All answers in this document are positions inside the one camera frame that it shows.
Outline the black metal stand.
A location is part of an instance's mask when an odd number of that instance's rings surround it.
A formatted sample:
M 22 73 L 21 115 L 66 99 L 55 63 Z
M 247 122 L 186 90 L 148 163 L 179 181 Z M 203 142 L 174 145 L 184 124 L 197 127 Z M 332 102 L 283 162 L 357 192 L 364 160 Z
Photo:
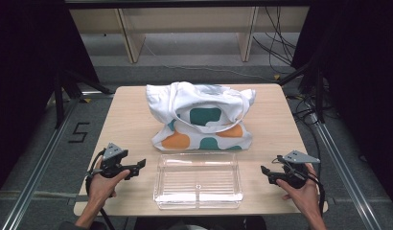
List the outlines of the black metal stand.
M 298 88 L 301 93 L 308 93 L 311 90 L 315 94 L 315 106 L 314 111 L 317 115 L 318 122 L 323 124 L 323 72 L 321 68 L 321 57 L 320 55 L 314 54 L 310 61 L 304 64 L 302 67 L 298 68 L 291 74 L 278 81 L 280 86 L 287 84 L 288 82 L 302 76 Z
M 57 109 L 57 122 L 56 128 L 59 128 L 64 121 L 64 107 L 63 107 L 63 94 L 65 91 L 71 99 L 80 98 L 83 93 L 80 90 L 78 83 L 83 82 L 84 84 L 97 89 L 98 91 L 106 94 L 112 95 L 114 91 L 109 88 L 102 86 L 98 82 L 94 82 L 85 76 L 72 71 L 72 70 L 60 70 L 54 77 L 54 94 L 56 100 Z

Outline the person's right hand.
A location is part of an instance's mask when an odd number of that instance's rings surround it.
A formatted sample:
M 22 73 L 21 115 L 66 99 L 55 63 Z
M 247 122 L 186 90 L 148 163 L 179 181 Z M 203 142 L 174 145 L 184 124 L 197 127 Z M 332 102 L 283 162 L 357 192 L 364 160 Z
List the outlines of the person's right hand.
M 282 199 L 291 199 L 304 216 L 319 216 L 321 214 L 318 205 L 318 189 L 315 182 L 308 179 L 300 189 L 291 187 L 282 179 L 277 179 L 276 183 L 286 192 Z

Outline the clear plastic box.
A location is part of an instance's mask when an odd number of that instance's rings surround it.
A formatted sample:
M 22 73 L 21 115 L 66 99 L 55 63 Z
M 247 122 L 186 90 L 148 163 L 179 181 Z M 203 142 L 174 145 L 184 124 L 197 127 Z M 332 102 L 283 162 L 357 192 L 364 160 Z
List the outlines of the clear plastic box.
M 162 154 L 157 164 L 153 200 L 162 210 L 238 208 L 243 188 L 237 155 Z

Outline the white tote bag orange teal shapes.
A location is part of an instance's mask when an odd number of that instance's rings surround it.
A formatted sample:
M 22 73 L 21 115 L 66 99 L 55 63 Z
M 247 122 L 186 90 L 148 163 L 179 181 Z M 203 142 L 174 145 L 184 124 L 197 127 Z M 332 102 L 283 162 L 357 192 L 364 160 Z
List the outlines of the white tote bag orange teal shapes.
M 243 118 L 256 91 L 186 81 L 148 85 L 150 113 L 162 129 L 151 139 L 159 150 L 247 150 L 252 134 Z

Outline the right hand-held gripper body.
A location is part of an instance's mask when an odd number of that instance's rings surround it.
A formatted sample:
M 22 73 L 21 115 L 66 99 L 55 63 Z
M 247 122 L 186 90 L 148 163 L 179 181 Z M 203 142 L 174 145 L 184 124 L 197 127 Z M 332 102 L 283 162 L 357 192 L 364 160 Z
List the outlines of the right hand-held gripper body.
M 284 170 L 281 173 L 284 173 L 287 176 L 287 180 L 284 181 L 286 181 L 291 187 L 300 189 L 309 179 L 309 171 L 306 164 L 319 164 L 320 160 L 301 151 L 293 150 L 287 155 L 278 155 L 273 160 L 273 163 L 281 163 Z

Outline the person's left hand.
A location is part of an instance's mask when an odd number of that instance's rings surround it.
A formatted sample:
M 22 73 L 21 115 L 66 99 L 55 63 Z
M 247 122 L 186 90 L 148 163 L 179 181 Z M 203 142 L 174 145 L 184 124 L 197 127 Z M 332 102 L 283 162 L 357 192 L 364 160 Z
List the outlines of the person's left hand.
M 112 178 L 106 178 L 100 174 L 94 175 L 89 189 L 88 204 L 94 207 L 103 207 L 110 196 L 116 196 L 115 187 L 129 173 L 130 170 L 124 170 Z

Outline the black curtain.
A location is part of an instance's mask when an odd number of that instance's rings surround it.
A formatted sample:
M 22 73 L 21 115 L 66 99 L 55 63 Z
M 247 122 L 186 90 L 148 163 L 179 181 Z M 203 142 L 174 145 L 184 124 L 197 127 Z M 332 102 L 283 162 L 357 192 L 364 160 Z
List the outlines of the black curtain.
M 99 80 L 65 0 L 0 0 L 0 189 L 69 71 Z
M 334 20 L 323 74 L 335 106 L 393 202 L 393 0 L 313 0 L 292 66 L 308 63 Z

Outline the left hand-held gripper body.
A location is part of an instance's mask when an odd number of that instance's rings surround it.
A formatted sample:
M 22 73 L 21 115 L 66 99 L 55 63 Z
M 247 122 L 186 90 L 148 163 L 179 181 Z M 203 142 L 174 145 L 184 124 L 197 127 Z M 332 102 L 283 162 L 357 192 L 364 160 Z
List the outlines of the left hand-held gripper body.
M 127 157 L 127 155 L 127 149 L 121 149 L 117 145 L 109 143 L 104 150 L 101 175 L 106 178 L 112 178 L 124 170 L 137 168 L 136 165 L 123 166 L 121 164 L 122 159 Z

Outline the aluminium floor rail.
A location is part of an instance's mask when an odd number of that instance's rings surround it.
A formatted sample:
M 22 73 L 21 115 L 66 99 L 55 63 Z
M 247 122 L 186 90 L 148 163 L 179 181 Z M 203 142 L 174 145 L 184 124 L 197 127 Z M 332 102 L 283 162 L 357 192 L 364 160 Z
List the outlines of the aluminium floor rail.
M 312 121 L 315 123 L 317 132 L 319 133 L 327 152 L 329 153 L 335 168 L 352 199 L 360 218 L 362 219 L 367 230 L 381 230 L 380 222 L 378 221 L 374 210 L 370 203 L 367 201 L 365 195 L 361 191 L 357 181 L 353 177 L 351 170 L 345 163 L 335 141 L 327 129 L 326 125 L 321 122 L 317 114 L 311 116 Z
M 65 113 L 63 114 L 64 118 L 59 124 L 56 124 L 51 128 L 51 132 L 47 135 L 48 140 L 45 142 L 45 148 L 39 152 L 38 158 L 36 159 L 33 169 L 28 174 L 23 188 L 16 192 L 4 191 L 0 193 L 0 197 L 13 200 L 13 206 L 10 209 L 3 225 L 0 227 L 0 230 L 17 230 L 19 227 L 31 200 L 34 197 L 35 190 L 56 152 L 56 148 L 58 147 L 60 138 L 64 133 L 65 127 L 69 123 L 71 114 L 78 103 L 78 99 L 71 99 L 68 101 L 61 100 L 61 105 L 65 106 Z

